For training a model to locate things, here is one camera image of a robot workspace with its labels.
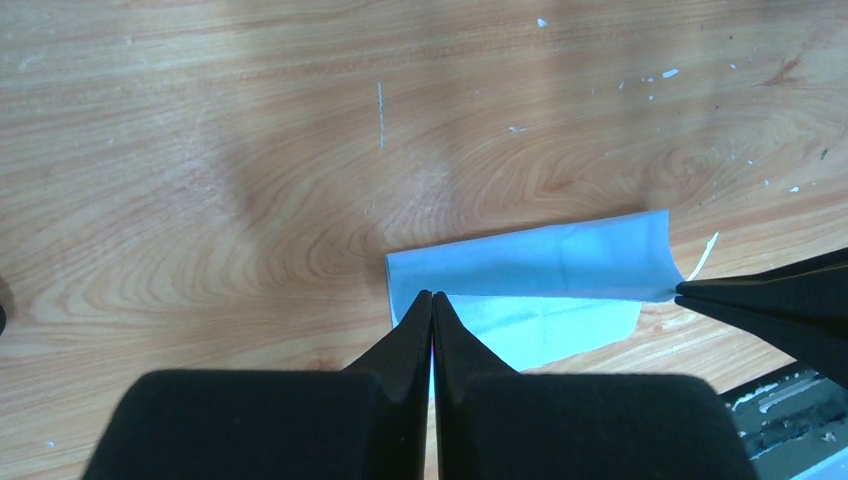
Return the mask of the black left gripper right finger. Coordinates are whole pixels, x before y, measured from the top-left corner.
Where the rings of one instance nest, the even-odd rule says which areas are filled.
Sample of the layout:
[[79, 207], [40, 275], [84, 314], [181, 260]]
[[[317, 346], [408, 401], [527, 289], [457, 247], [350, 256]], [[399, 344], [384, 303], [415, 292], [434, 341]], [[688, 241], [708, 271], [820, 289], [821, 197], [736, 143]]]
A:
[[444, 479], [753, 479], [724, 403], [685, 375], [522, 374], [433, 299]]

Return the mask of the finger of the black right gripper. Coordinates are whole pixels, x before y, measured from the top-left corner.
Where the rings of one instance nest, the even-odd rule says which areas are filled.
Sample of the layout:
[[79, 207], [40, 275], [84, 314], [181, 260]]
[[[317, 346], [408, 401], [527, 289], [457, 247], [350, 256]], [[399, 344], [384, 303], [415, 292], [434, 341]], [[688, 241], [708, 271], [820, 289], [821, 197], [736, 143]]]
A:
[[847, 338], [814, 325], [769, 314], [677, 296], [678, 306], [700, 313], [769, 343], [798, 362], [847, 388]]
[[758, 274], [685, 281], [675, 302], [686, 301], [776, 313], [845, 313], [847, 250]]

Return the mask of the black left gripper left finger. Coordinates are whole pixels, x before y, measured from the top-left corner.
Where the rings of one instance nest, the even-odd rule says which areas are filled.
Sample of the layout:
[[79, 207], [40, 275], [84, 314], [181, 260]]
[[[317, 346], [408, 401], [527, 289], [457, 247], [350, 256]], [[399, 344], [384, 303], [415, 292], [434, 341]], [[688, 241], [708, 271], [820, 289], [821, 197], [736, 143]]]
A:
[[87, 479], [419, 479], [433, 297], [339, 371], [158, 370], [116, 407]]

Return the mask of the light blue cleaning cloth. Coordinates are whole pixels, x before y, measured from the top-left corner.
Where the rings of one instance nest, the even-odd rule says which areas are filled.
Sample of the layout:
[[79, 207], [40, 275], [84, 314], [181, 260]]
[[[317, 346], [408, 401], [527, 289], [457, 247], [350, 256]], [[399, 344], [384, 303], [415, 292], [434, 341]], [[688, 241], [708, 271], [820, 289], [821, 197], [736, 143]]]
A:
[[683, 280], [669, 224], [658, 210], [391, 253], [392, 323], [420, 291], [443, 292], [462, 324], [517, 371], [622, 341], [643, 304], [669, 301]]

